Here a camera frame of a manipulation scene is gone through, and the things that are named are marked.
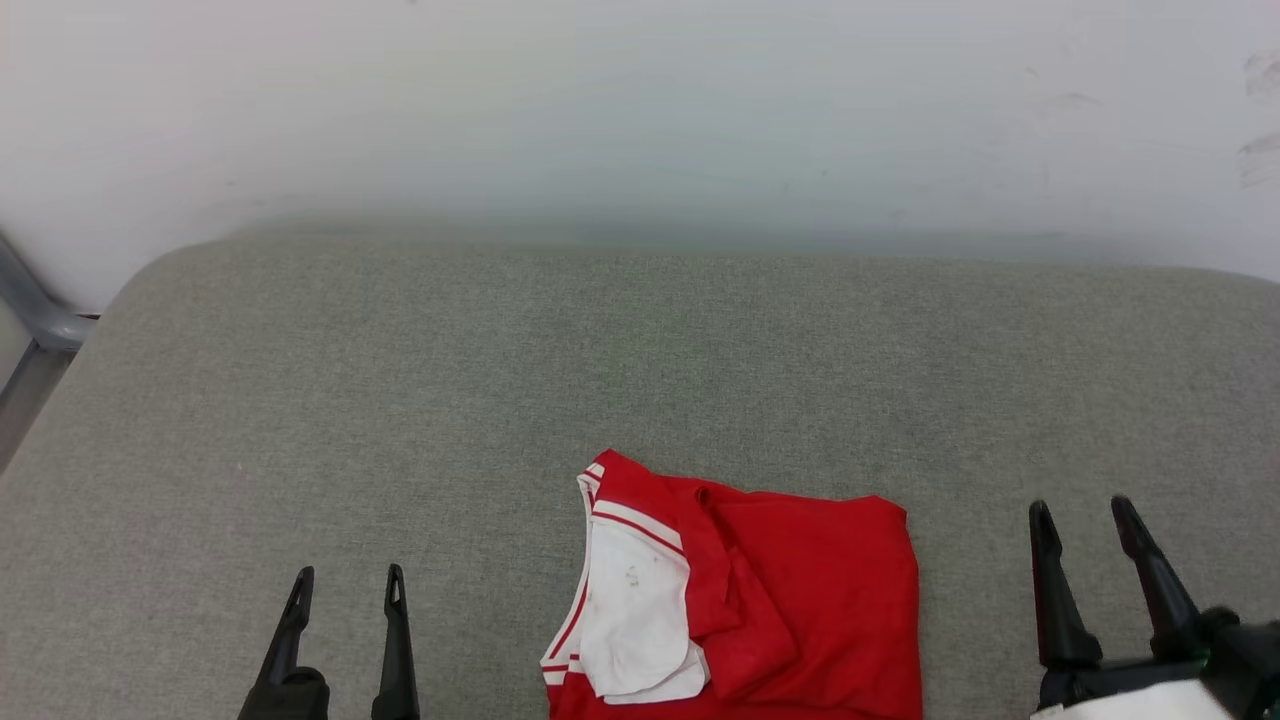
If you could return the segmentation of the red and white garment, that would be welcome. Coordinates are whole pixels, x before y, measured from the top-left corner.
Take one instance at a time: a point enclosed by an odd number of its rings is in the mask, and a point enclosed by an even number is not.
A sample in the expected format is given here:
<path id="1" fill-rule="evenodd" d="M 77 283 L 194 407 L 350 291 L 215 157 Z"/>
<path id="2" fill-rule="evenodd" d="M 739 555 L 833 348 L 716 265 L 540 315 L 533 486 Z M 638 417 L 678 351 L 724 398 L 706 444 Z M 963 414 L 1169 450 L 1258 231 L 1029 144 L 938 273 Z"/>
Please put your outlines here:
<path id="1" fill-rule="evenodd" d="M 904 509 L 662 475 L 613 450 L 576 482 L 585 553 L 540 661 L 548 720 L 923 720 Z"/>

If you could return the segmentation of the grey metal frame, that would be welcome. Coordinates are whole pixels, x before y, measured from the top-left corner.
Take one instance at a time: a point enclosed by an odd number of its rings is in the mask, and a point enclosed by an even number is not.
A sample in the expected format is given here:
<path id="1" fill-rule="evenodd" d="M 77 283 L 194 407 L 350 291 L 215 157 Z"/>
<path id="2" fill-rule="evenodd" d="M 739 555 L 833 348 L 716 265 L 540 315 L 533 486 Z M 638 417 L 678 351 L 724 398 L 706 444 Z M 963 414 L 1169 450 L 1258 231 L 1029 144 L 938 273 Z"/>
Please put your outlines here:
<path id="1" fill-rule="evenodd" d="M 0 474 L 97 319 L 59 304 L 0 232 Z"/>

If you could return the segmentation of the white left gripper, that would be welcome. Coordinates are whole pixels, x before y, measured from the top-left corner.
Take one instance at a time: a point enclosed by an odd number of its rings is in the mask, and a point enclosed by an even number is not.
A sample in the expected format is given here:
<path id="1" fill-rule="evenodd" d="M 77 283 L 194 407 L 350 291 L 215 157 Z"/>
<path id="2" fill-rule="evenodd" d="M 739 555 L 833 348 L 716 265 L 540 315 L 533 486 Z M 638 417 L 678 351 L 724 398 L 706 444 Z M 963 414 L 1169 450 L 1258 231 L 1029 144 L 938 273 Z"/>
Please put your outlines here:
<path id="1" fill-rule="evenodd" d="M 314 568 L 302 568 L 262 661 L 260 680 L 250 688 L 237 720 L 329 720 L 330 687 L 324 675 L 298 665 L 314 583 Z M 384 614 L 387 637 L 371 720 L 421 720 L 404 573 L 399 564 L 388 568 Z"/>

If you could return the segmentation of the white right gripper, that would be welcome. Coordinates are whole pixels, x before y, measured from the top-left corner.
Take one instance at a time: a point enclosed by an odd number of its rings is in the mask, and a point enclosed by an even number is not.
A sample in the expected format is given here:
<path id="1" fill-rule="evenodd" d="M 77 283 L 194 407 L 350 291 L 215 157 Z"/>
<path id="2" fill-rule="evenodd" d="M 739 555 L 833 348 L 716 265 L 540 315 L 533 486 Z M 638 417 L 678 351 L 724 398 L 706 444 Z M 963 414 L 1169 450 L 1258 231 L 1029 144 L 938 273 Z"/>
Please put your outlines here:
<path id="1" fill-rule="evenodd" d="M 1153 638 L 1198 638 L 1201 611 L 1158 547 L 1135 505 L 1110 500 L 1123 552 L 1133 562 Z M 1204 629 L 1204 652 L 1193 660 L 1139 659 L 1103 664 L 1085 629 L 1062 568 L 1062 543 L 1048 505 L 1028 510 L 1032 585 L 1039 665 L 1044 675 L 1030 720 L 1235 720 L 1202 682 L 1210 651 L 1238 625 Z"/>

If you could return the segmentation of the grey fabric sofa cushion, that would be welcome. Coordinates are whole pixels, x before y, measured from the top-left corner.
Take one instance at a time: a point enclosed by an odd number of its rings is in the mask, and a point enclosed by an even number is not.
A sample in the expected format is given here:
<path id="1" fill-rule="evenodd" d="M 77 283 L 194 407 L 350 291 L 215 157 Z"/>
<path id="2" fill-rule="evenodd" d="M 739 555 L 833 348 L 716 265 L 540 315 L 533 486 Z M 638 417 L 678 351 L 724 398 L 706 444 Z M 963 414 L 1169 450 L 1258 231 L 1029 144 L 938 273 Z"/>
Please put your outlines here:
<path id="1" fill-rule="evenodd" d="M 1111 657 L 1151 635 L 1114 495 L 1280 619 L 1280 284 L 276 234 L 134 274 L 0 474 L 0 720 L 236 720 L 305 566 L 300 660 L 367 719 L 390 562 L 428 715 L 541 717 L 605 448 L 902 506 L 936 720 L 1034 707 L 1038 498 Z"/>

